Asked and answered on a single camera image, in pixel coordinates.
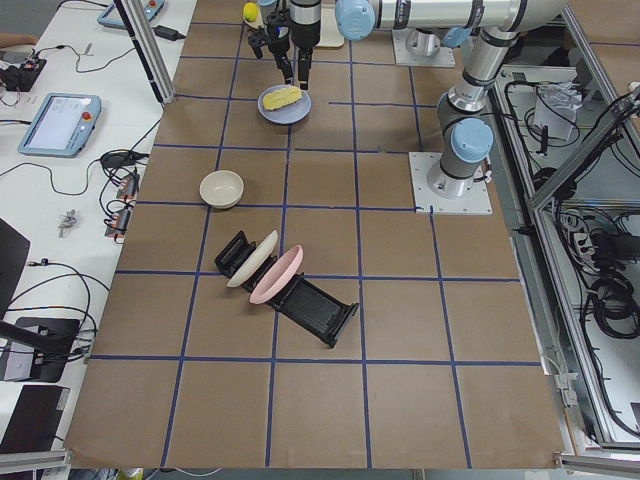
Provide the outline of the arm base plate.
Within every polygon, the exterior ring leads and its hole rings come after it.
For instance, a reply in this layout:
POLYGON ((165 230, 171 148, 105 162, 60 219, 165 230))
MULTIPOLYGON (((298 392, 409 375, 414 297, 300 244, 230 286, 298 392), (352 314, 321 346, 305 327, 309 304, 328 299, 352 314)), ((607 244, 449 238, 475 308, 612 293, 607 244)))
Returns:
POLYGON ((428 30, 409 28, 392 32, 395 63, 400 66, 453 68, 453 50, 441 45, 437 35, 428 30))
POLYGON ((419 214, 488 216, 493 213, 481 167, 467 179, 441 169, 440 152, 410 152, 414 209, 419 214))

